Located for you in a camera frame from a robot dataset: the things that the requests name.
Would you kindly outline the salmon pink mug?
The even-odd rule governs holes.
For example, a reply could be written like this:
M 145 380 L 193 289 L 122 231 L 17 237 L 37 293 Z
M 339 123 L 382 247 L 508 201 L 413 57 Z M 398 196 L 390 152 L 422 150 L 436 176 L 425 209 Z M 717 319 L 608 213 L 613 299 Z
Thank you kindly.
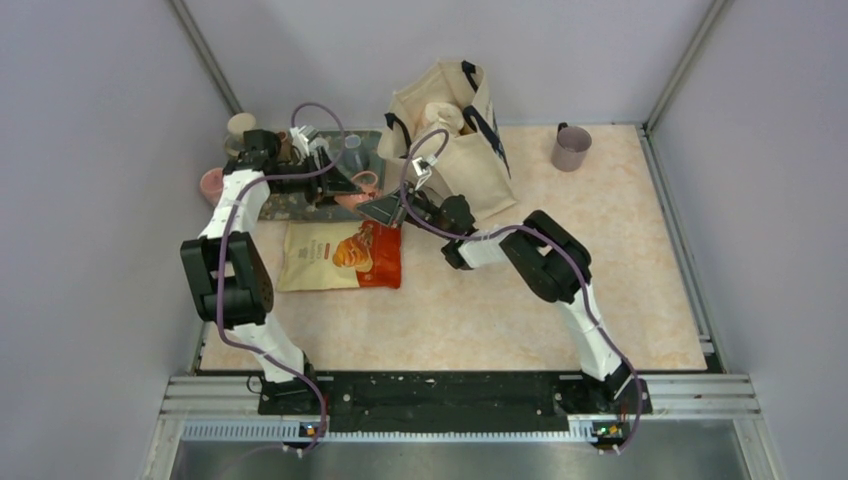
M 380 176 L 373 171 L 362 171 L 351 179 L 357 187 L 354 193 L 337 195 L 334 201 L 346 210 L 355 213 L 356 207 L 362 203 L 374 200 L 382 195 L 380 188 Z

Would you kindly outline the beige canvas tote bag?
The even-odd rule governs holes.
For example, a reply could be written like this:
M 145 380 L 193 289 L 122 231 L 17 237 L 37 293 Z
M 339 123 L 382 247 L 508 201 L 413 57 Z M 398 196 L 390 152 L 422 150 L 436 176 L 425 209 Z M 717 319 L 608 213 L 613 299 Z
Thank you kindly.
M 422 130 L 427 103 L 449 102 L 463 112 L 460 135 Z M 435 171 L 423 189 L 439 198 L 463 195 L 472 214 L 489 218 L 517 203 L 511 171 L 498 131 L 488 78 L 467 60 L 440 61 L 416 82 L 393 93 L 377 153 L 400 169 L 408 157 L 436 155 Z

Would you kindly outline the lilac mug black handle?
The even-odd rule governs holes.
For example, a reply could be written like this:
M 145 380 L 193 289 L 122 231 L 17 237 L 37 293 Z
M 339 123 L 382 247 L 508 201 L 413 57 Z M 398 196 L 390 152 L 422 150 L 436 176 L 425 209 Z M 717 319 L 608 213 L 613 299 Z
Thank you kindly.
M 561 122 L 557 125 L 551 163 L 562 172 L 574 172 L 583 165 L 592 144 L 586 129 Z

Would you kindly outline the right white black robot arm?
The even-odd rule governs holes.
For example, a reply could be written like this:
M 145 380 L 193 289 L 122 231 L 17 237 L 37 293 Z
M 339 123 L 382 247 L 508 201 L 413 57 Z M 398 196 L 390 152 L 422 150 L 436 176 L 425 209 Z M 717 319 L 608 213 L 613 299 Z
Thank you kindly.
M 547 213 L 535 210 L 520 224 L 482 231 L 464 196 L 436 204 L 410 184 L 354 210 L 386 227 L 410 223 L 446 239 L 442 255 L 456 270 L 513 267 L 533 294 L 562 315 L 577 348 L 589 404 L 600 412 L 619 405 L 633 411 L 644 407 L 649 398 L 645 382 L 604 325 L 592 283 L 592 257 Z

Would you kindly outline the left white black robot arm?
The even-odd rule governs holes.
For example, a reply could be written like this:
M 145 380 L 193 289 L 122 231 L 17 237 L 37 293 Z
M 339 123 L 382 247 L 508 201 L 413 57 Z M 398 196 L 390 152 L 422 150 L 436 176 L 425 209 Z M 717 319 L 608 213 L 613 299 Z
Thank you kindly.
M 243 141 L 222 169 L 212 217 L 196 239 L 181 244 L 180 258 L 199 317 L 216 325 L 224 344 L 251 353 L 292 410 L 308 413 L 319 404 L 321 388 L 307 355 L 273 313 L 274 287 L 252 232 L 274 193 L 320 203 L 358 188 L 311 126 L 291 128 L 287 141 L 248 130 Z

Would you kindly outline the floral blue serving tray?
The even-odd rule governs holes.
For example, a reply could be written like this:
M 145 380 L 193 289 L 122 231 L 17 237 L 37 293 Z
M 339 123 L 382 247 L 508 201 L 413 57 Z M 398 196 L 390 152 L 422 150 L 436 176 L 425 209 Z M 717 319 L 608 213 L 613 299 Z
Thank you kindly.
M 338 222 L 354 220 L 354 206 L 383 188 L 386 164 L 377 155 L 381 134 L 355 130 L 345 135 L 312 127 L 281 131 L 254 129 L 230 154 L 223 167 L 263 175 L 310 173 L 308 179 L 270 180 L 261 220 Z

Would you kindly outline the cassava chips bag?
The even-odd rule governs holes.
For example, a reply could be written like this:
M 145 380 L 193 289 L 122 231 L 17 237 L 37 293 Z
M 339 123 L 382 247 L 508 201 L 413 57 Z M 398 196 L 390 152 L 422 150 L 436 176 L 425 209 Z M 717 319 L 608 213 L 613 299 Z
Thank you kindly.
M 373 220 L 292 223 L 283 244 L 279 292 L 398 289 L 402 235 Z

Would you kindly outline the pink cup off tray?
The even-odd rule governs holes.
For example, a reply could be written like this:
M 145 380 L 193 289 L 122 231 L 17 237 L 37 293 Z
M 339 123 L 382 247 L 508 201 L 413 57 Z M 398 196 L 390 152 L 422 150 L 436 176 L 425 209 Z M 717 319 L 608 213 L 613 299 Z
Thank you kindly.
M 223 169 L 214 168 L 205 172 L 199 181 L 200 192 L 211 206 L 216 206 L 222 196 L 223 177 Z

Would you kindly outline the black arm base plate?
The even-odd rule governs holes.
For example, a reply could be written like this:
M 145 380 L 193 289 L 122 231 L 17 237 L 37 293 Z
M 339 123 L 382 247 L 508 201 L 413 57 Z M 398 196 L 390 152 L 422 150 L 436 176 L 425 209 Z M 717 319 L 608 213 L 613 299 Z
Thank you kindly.
M 317 387 L 261 383 L 261 415 L 326 415 L 331 433 L 566 432 L 579 415 L 653 410 L 645 381 L 608 388 L 578 372 L 323 371 Z

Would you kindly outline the aluminium frame rail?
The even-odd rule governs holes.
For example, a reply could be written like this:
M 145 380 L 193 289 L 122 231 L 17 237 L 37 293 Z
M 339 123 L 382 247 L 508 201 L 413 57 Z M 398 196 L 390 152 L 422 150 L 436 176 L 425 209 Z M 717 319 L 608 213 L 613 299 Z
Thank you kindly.
M 750 380 L 743 375 L 649 375 L 645 393 L 650 399 L 641 416 L 629 420 L 719 421 L 757 420 L 760 404 Z M 159 418 L 174 421 L 189 441 L 242 441 L 308 444 L 309 426 L 316 415 L 258 412 L 260 397 L 248 391 L 256 381 L 243 377 L 174 377 L 166 389 Z M 467 426 L 450 421 L 446 427 L 407 423 L 388 426 L 377 419 L 376 410 L 363 410 L 359 420 L 346 425 L 340 415 L 329 417 L 326 442 L 346 443 L 515 443 L 570 442 L 596 444 L 610 429 L 611 414 L 572 414 L 556 408 L 552 415 L 534 407 L 517 425 L 497 426 L 497 409 Z

